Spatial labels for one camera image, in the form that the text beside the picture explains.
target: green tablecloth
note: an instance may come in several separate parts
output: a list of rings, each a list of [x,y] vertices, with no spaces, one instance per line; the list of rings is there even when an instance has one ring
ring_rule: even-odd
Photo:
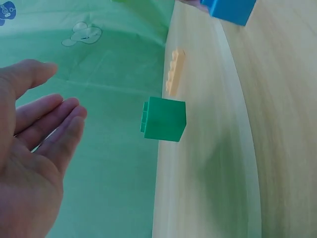
[[[150,238],[158,142],[139,131],[143,102],[160,96],[173,0],[12,0],[0,12],[0,67],[58,63],[27,103],[53,92],[88,110],[49,238]]]

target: finger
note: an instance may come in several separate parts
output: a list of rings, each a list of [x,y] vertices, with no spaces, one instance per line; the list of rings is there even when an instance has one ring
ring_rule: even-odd
[[[16,136],[29,150],[38,146],[51,134],[68,115],[79,105],[76,98],[69,98],[62,102],[56,109],[45,115],[26,130]]]
[[[43,141],[43,143],[36,150],[36,153],[42,155],[46,154],[49,151],[51,145],[56,143],[62,137],[62,135],[68,128],[69,124],[75,117],[82,117],[83,119],[86,119],[87,110],[83,106],[77,106],[63,121],[63,123],[56,129],[56,131],[54,131],[52,135],[50,135]]]
[[[18,99],[28,89],[45,83],[54,76],[57,65],[26,59],[14,65],[0,69],[0,87],[10,90]]]
[[[208,7],[205,6],[205,5],[202,5],[200,2],[200,0],[179,0],[185,4],[188,4],[188,5],[191,5],[191,6],[194,6],[204,12],[208,12]]]
[[[18,107],[16,109],[16,126],[14,134],[16,135],[28,128],[39,118],[55,109],[62,103],[62,101],[63,97],[61,95],[52,94]]]
[[[15,130],[15,100],[29,88],[46,82],[57,70],[55,64],[24,60],[0,68],[0,170],[5,164]]]
[[[43,154],[55,164],[62,176],[65,175],[68,164],[81,140],[84,124],[84,118],[73,118],[61,138],[51,145],[46,154]]]

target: green toy block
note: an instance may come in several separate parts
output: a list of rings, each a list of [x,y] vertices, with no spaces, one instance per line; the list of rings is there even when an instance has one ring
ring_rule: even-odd
[[[186,127],[185,102],[150,97],[143,105],[144,137],[178,142]]]

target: fingernail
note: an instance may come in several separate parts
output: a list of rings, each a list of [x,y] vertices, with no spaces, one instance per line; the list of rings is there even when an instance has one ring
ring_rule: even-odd
[[[47,67],[49,67],[49,68],[53,68],[54,70],[57,70],[57,68],[58,68],[58,65],[57,65],[57,63],[53,63],[53,62],[46,62],[46,63],[44,63]]]

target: cartoon mouse print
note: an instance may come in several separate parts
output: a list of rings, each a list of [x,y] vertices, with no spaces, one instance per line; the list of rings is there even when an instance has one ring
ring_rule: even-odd
[[[15,5],[11,1],[0,4],[0,26],[5,24],[5,20],[13,20],[16,16]]]
[[[88,27],[85,22],[79,22],[73,27],[74,34],[62,42],[64,46],[73,46],[77,42],[93,44],[97,42],[102,35],[99,27]]]

